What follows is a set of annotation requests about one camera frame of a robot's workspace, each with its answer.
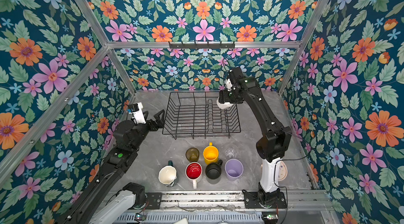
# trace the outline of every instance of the horizontal metal bar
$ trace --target horizontal metal bar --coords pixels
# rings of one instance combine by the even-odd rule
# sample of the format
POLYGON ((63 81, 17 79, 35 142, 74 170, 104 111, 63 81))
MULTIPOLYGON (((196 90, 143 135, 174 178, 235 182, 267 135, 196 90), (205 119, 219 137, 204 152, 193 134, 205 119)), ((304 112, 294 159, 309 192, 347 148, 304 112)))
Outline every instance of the horizontal metal bar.
POLYGON ((299 62, 300 56, 303 54, 304 50, 307 47, 307 43, 310 40, 310 37, 313 35, 314 29, 317 26, 318 21, 321 18, 321 15, 324 12, 325 7, 327 6, 329 0, 318 0, 317 6, 313 11, 313 14, 311 15, 311 18, 309 20, 308 25, 306 26, 306 29, 304 30, 304 33, 302 35, 302 40, 301 40, 301 46, 295 52, 295 55, 293 56, 292 60, 290 61, 289 67, 285 72, 285 75, 283 77, 282 85, 280 86, 278 93, 282 94, 283 90, 285 90, 286 85, 288 84, 293 72, 295 71, 295 68, 297 66, 297 63, 299 62))
POLYGON ((124 81, 126 87, 128 88, 131 95, 134 95, 136 89, 134 88, 132 81, 130 81, 128 72, 125 70, 123 64, 118 59, 118 55, 116 54, 115 50, 109 50, 108 52, 109 59, 111 60, 112 64, 114 64, 116 71, 121 76, 122 81, 124 81))
POLYGON ((91 29, 93 29, 93 32, 97 36, 101 45, 106 45, 108 42, 107 35, 105 34, 104 29, 101 27, 101 24, 95 17, 94 12, 91 10, 88 4, 88 0, 74 0, 74 1, 77 4, 78 8, 81 10, 88 24, 90 24, 91 29))
MULTIPOLYGON (((184 42, 184 43, 177 43, 177 42, 172 42, 170 43, 171 45, 178 45, 181 46, 187 45, 195 45, 194 42, 184 42)), ((125 48, 130 48, 130 49, 144 49, 144 48, 163 48, 167 49, 170 48, 170 44, 166 42, 136 42, 136 41, 127 41, 127 42, 109 42, 108 43, 108 48, 109 49, 125 49, 125 48)), ((198 45, 208 45, 207 42, 196 42, 198 45)), ((209 42, 209 45, 219 45, 220 42, 209 42)), ((223 48, 225 48, 225 45, 232 45, 233 42, 222 42, 223 48)), ((270 41, 270 42, 235 42, 234 47, 235 48, 299 48, 301 45, 300 41, 270 41)))
POLYGON ((67 105, 70 97, 73 97, 76 91, 88 79, 88 76, 102 62, 107 54, 107 47, 101 47, 95 56, 85 65, 66 89, 49 106, 41 117, 33 124, 23 138, 11 149, 0 163, 0 188, 9 178, 21 160, 26 157, 39 138, 48 130, 49 125, 56 119, 63 108, 67 105))

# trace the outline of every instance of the dish rack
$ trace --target dish rack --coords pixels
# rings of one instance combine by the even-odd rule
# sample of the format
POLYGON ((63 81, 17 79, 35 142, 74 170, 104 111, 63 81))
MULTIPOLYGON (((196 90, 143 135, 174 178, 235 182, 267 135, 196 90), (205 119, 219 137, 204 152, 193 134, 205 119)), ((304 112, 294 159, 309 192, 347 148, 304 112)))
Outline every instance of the dish rack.
POLYGON ((171 92, 164 135, 178 137, 227 136, 240 133, 237 105, 222 110, 216 104, 218 91, 171 92))

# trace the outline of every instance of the mug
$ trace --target mug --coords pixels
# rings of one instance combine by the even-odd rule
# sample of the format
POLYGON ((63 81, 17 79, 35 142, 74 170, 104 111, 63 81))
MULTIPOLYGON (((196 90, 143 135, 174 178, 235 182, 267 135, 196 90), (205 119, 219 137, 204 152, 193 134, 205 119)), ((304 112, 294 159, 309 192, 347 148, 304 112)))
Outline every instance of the mug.
POLYGON ((199 150, 195 147, 189 148, 185 152, 185 156, 187 157, 188 161, 190 162, 198 162, 199 160, 199 150))
POLYGON ((219 160, 217 163, 210 163, 206 166, 205 174, 206 180, 210 184, 217 184, 220 181, 220 175, 222 174, 223 161, 219 160))
POLYGON ((158 173, 158 180, 165 186, 174 186, 177 178, 177 170, 174 168, 173 161, 169 161, 158 173))
POLYGON ((209 146, 203 151, 203 157, 205 158, 206 164, 215 163, 219 160, 219 150, 215 146, 212 146, 210 142, 209 146))
POLYGON ((197 162, 190 163, 185 169, 185 175, 192 181, 192 186, 196 189, 197 183, 202 180, 202 166, 197 162))
POLYGON ((243 164, 237 159, 230 159, 225 165, 226 176, 230 181, 235 181, 243 174, 243 164))

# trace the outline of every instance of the orange flower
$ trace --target orange flower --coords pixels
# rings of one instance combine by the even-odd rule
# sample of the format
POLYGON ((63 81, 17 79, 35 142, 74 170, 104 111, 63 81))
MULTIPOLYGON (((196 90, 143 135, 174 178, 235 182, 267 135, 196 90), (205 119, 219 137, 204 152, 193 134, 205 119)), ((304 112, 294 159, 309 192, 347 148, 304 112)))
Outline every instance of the orange flower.
POLYGON ((191 9, 191 3, 190 2, 185 3, 184 9, 191 9))
POLYGON ((104 15, 107 16, 109 19, 118 19, 118 10, 116 10, 116 6, 110 4, 108 1, 101 2, 101 11, 104 11, 104 15))
POLYGON ((88 37, 84 37, 84 39, 80 37, 78 41, 77 48, 80 50, 80 55, 90 61, 96 52, 93 41, 90 41, 88 37))
POLYGON ((222 4, 220 2, 215 3, 215 9, 219 10, 222 8, 222 4))
POLYGON ((148 86, 149 85, 149 81, 145 80, 144 78, 138 78, 137 82, 139 83, 139 85, 141 86, 148 86))
POLYGON ((266 86, 269 86, 269 85, 275 84, 275 81, 276 81, 275 78, 268 78, 268 79, 265 80, 264 83, 265 83, 266 86))
POLYGON ((288 15, 290 19, 298 19, 299 16, 303 15, 303 11, 306 10, 306 3, 304 1, 296 1, 295 4, 290 6, 288 15))
POLYGON ((325 48, 324 45, 324 39, 317 37, 315 41, 311 44, 311 49, 310 49, 310 58, 313 60, 318 60, 321 55, 323 55, 323 50, 325 48))
POLYGON ((368 57, 370 57, 375 50, 373 48, 375 47, 375 42, 371 42, 371 38, 367 37, 366 40, 363 38, 359 40, 358 44, 355 44, 353 47, 353 50, 355 51, 352 53, 352 57, 355 59, 356 62, 365 62, 368 60, 368 57))
POLYGON ((124 110, 128 108, 128 105, 129 105, 129 100, 126 100, 124 102, 124 110))
POLYGON ((23 123, 24 120, 21 115, 13 118, 12 113, 0 114, 0 144, 3 150, 14 147, 14 142, 19 142, 23 133, 28 131, 28 123, 23 123))
POLYGON ((368 136, 371 140, 376 139, 376 144, 386 147, 387 144, 391 147, 398 145, 398 138, 404 137, 404 129, 397 127, 401 125, 401 120, 396 115, 390 117, 388 111, 380 110, 379 115, 373 112, 370 116, 370 121, 366 121, 365 128, 368 131, 368 136))
POLYGON ((209 13, 210 7, 204 1, 201 1, 199 3, 199 6, 196 7, 196 11, 198 11, 197 14, 202 19, 206 19, 206 17, 208 17, 210 15, 210 13, 209 13))
POLYGON ((61 205, 61 201, 56 202, 52 207, 52 211, 56 212, 57 210, 59 210, 60 205, 61 205))
POLYGON ((352 218, 352 215, 350 213, 344 213, 342 215, 342 222, 344 224, 357 224, 357 220, 355 218, 352 218))
POLYGON ((98 171, 100 169, 100 165, 97 164, 94 169, 91 169, 90 171, 90 177, 88 178, 88 182, 91 183, 91 181, 93 181, 93 179, 95 178, 95 175, 97 175, 98 171))
POLYGON ((302 126, 302 129, 306 131, 309 129, 309 125, 310 125, 309 120, 303 116, 302 119, 300 120, 300 126, 302 126))
POLYGON ((39 58, 42 58, 41 47, 35 45, 31 39, 19 38, 18 43, 10 44, 10 48, 10 55, 17 58, 15 61, 21 65, 25 63, 27 66, 33 66, 33 63, 38 63, 39 58))
POLYGON ((107 131, 107 129, 108 129, 108 126, 109 126, 108 119, 107 119, 106 117, 101 118, 101 120, 100 120, 100 122, 97 124, 97 126, 98 126, 97 131, 98 131, 100 134, 105 133, 105 132, 107 131))
POLYGON ((313 165, 312 163, 310 164, 310 167, 311 167, 311 170, 313 171, 314 178, 315 178, 315 179, 316 179, 316 181, 318 182, 318 176, 317 176, 318 171, 317 171, 317 169, 316 169, 316 168, 314 168, 314 165, 313 165))
POLYGON ((383 52, 379 56, 379 62, 382 64, 387 64, 390 61, 390 55, 388 52, 383 52))
POLYGON ((396 25, 398 24, 398 21, 396 19, 388 19, 385 23, 384 23, 384 30, 391 30, 392 28, 394 28, 396 25))
POLYGON ((209 78, 204 78, 204 79, 202 80, 202 84, 208 86, 208 85, 211 84, 211 81, 212 81, 212 80, 210 80, 209 78))
POLYGON ((167 27, 157 25, 157 28, 152 29, 153 34, 151 35, 156 42, 171 42, 173 35, 169 32, 167 27))
POLYGON ((256 38, 256 29, 251 28, 251 25, 246 25, 246 27, 241 27, 240 32, 237 32, 237 41, 239 42, 252 42, 256 38))

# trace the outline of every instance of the yellow mug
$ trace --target yellow mug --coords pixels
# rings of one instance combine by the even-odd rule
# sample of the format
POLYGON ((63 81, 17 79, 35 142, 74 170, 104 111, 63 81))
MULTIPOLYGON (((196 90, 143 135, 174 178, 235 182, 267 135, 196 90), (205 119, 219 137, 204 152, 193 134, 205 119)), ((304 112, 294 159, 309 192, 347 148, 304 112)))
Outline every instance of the yellow mug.
POLYGON ((206 164, 216 163, 219 160, 219 150, 215 146, 212 146, 210 142, 209 146, 203 151, 203 157, 205 158, 206 164))

